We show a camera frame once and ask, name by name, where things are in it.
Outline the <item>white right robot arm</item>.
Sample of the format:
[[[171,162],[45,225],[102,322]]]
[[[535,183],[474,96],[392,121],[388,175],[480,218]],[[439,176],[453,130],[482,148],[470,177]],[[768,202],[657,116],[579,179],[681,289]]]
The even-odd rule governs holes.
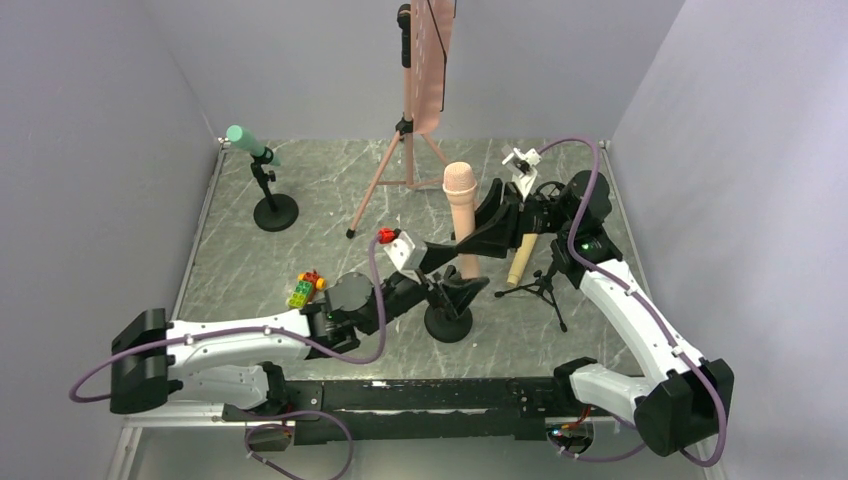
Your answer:
[[[550,193],[525,193],[514,182],[496,180],[481,205],[474,203],[470,174],[447,175],[444,189],[462,254],[503,258],[527,234],[555,235],[553,272],[599,309],[642,372],[633,377],[588,357],[572,360],[553,374],[561,398],[620,418],[635,428],[643,447],[662,457],[685,454],[713,437],[712,456],[691,460],[715,464],[727,440],[733,371],[685,340],[638,285],[604,228],[612,211],[607,179],[583,170]]]

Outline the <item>black round-base mic stand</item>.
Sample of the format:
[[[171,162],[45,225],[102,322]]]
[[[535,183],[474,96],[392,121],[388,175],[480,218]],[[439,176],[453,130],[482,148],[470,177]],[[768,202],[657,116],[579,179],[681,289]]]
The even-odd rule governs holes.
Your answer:
[[[250,169],[264,195],[264,198],[254,207],[254,222],[266,232],[286,230],[297,220],[299,207],[291,196],[271,192],[269,184],[276,181],[276,174],[273,170],[266,171],[264,166],[271,165],[276,157],[268,147],[265,147],[262,154],[252,155],[252,158]]]
[[[473,319],[467,311],[458,319],[451,319],[437,307],[438,282],[444,278],[451,277],[461,277],[459,271],[453,265],[449,265],[442,276],[433,276],[433,281],[436,283],[436,287],[434,288],[436,306],[434,308],[427,307],[424,317],[425,328],[429,335],[435,340],[446,344],[456,343],[464,339],[470,332],[473,324]]]

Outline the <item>pink microphone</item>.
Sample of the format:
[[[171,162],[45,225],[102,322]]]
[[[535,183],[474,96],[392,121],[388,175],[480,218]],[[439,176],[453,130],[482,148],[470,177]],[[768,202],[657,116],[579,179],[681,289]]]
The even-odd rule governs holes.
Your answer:
[[[459,243],[476,227],[477,182],[472,167],[466,162],[448,164],[443,173],[442,189],[450,204],[455,239]]]

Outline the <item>teal microphone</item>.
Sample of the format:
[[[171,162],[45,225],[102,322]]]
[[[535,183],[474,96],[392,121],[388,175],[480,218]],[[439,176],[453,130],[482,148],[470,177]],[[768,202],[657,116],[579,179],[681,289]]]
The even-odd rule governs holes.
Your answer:
[[[261,164],[280,165],[280,160],[275,153],[257,140],[247,128],[237,124],[231,125],[227,128],[225,136],[233,148],[247,152]]]

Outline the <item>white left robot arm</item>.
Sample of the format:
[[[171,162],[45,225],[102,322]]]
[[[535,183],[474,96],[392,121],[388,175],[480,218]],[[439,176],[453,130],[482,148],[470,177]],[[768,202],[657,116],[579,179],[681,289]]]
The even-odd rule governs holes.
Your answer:
[[[349,272],[318,300],[281,313],[206,323],[171,320],[161,308],[140,313],[111,344],[110,412],[138,414],[182,400],[262,417],[286,414],[293,406],[285,365],[324,358],[373,363],[389,324],[420,304],[433,338],[463,339],[470,305],[488,278],[463,277],[450,263],[453,247],[415,244],[400,234],[384,246],[395,270],[382,279],[380,245],[368,248],[369,274]]]

